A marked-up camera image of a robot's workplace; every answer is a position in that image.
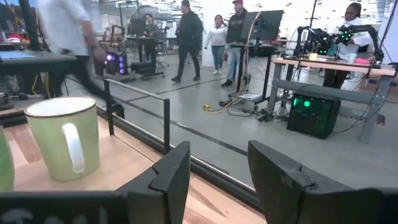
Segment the man in black jacket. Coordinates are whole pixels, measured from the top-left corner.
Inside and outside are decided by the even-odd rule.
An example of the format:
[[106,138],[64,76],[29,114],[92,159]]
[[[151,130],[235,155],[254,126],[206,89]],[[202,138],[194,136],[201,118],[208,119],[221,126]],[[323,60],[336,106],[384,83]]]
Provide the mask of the man in black jacket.
[[[241,34],[243,29],[244,17],[247,10],[243,7],[243,0],[235,0],[232,2],[235,5],[236,14],[229,19],[228,32],[226,34],[226,43],[229,45],[233,42],[242,41]],[[228,87],[234,81],[235,68],[239,68],[239,58],[241,56],[241,49],[229,48],[228,49],[228,75],[226,81],[221,87]]]
[[191,55],[195,66],[196,75],[193,78],[193,81],[198,81],[200,80],[200,68],[197,50],[200,43],[200,37],[203,32],[203,24],[198,15],[191,11],[189,1],[183,0],[181,2],[181,12],[183,15],[181,17],[180,27],[178,31],[176,31],[176,35],[180,43],[178,47],[180,63],[178,65],[178,74],[176,77],[172,78],[172,81],[181,82],[184,63],[187,59],[188,53]]

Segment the white hoodie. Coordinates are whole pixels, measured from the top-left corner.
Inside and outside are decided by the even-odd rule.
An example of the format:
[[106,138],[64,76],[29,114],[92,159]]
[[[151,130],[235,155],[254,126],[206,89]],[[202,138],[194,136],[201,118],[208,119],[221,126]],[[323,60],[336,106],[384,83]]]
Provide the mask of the white hoodie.
[[207,35],[205,47],[209,45],[211,40],[211,46],[223,46],[226,45],[226,33],[228,28],[226,25],[222,24],[219,28],[215,25],[210,29],[209,34]]
[[[362,19],[361,18],[356,18],[353,21],[345,21],[343,26],[349,27],[349,26],[359,26],[362,25]],[[356,54],[358,52],[359,47],[363,47],[365,45],[369,44],[369,47],[373,46],[373,40],[369,33],[367,32],[359,32],[356,34],[353,34],[352,39],[354,40],[355,44],[349,44],[345,45],[343,43],[339,44],[340,47],[340,52],[339,52],[339,57],[341,59],[345,59],[346,55],[348,54]]]

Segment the mug handle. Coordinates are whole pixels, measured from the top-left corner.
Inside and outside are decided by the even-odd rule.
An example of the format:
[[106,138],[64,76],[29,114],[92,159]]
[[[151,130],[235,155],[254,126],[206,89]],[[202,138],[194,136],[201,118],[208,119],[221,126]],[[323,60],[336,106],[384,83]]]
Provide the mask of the mug handle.
[[79,174],[86,169],[86,164],[77,128],[74,124],[67,123],[62,126],[62,133],[67,140],[69,155],[72,160],[72,170]]

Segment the man in red cap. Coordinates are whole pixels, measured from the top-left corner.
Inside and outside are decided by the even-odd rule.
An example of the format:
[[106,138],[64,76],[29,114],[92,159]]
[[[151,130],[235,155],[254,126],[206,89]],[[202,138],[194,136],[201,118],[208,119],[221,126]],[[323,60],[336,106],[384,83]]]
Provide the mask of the man in red cap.
[[[226,34],[226,43],[242,41],[241,33],[243,29],[243,21],[246,13],[248,12],[243,7],[243,0],[235,0],[232,2],[235,5],[235,15],[229,19],[228,32]],[[228,87],[234,81],[235,66],[239,68],[239,58],[241,57],[241,49],[229,48],[228,49],[228,75],[225,83],[221,87]]]

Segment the woman in white hoodie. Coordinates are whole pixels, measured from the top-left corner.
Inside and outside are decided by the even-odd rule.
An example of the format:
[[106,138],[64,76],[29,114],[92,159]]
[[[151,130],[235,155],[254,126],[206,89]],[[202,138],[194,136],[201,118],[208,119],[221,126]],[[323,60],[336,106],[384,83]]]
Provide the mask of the woman in white hoodie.
[[211,53],[213,54],[214,67],[216,69],[213,74],[216,75],[221,73],[223,68],[227,26],[224,23],[223,17],[221,15],[217,15],[214,20],[214,27],[211,28],[209,34],[207,35],[205,49],[207,49],[207,46],[211,40]]
[[[343,25],[346,27],[362,25],[361,10],[361,4],[356,2],[351,3],[346,9],[344,16],[345,22]],[[372,44],[372,38],[367,32],[354,34],[347,45],[343,43],[339,44],[340,51],[338,56],[341,59],[345,59],[348,54],[356,54],[358,53],[359,47],[368,44]],[[326,69],[323,78],[323,86],[340,89],[349,73],[348,71]]]

